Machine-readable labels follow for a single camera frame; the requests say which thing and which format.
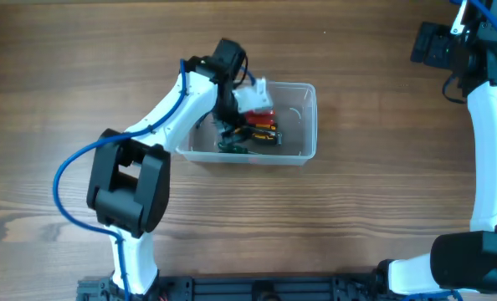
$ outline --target plastic box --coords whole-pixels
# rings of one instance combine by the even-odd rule
[[[199,129],[193,127],[177,147],[189,161],[248,163],[262,165],[302,166],[315,155],[317,145],[317,101],[311,84],[268,82],[275,121],[282,133],[282,145],[258,145],[252,141],[243,146],[257,155],[219,153],[220,137],[209,115]]]

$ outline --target red object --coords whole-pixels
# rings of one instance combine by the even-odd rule
[[[273,117],[274,116],[274,110],[269,110],[269,111],[263,111],[263,112],[254,112],[254,111],[250,111],[248,113],[245,113],[245,117],[249,117],[249,116],[270,116],[270,117]]]
[[[245,116],[250,125],[274,125],[272,116]]]

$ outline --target wooden table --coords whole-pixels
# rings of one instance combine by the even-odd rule
[[[106,128],[137,122],[170,90],[179,58],[239,41],[258,76],[306,82],[319,106],[305,166],[197,164],[174,156],[154,231],[164,275],[366,271],[467,231],[474,135],[440,94],[448,71],[409,61],[428,1],[237,1],[0,7],[0,300],[73,300],[113,269],[107,237],[57,212],[60,163]],[[95,223],[92,154],[61,183]]]

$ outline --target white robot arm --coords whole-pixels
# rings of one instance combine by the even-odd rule
[[[141,131],[158,120],[164,122],[150,128],[147,134],[119,145],[108,144],[96,151],[87,203],[96,210],[99,222],[106,229],[124,239],[123,257],[132,294],[146,294],[158,276],[150,232],[167,207],[170,153],[210,112],[218,123],[224,125],[222,135],[227,135],[226,129],[243,125],[244,112],[273,106],[264,79],[235,89],[238,84],[233,81],[244,60],[246,54],[238,44],[222,40],[212,57],[193,57],[184,62],[186,72],[178,75],[172,90],[126,132]],[[181,102],[180,93],[185,93]],[[107,130],[102,137],[116,134]],[[138,180],[118,171],[118,165],[129,164],[141,166]],[[115,259],[112,282],[125,289],[118,264],[119,248],[114,237],[111,244]]]
[[[388,288],[394,293],[461,288],[497,293],[497,33],[475,10],[474,2],[463,1],[451,29],[424,23],[412,52],[412,61],[451,69],[461,78],[463,94],[468,98],[476,158],[470,232],[441,236],[431,253],[389,263]],[[489,10],[497,16],[497,1]],[[425,43],[428,35],[436,38]]]

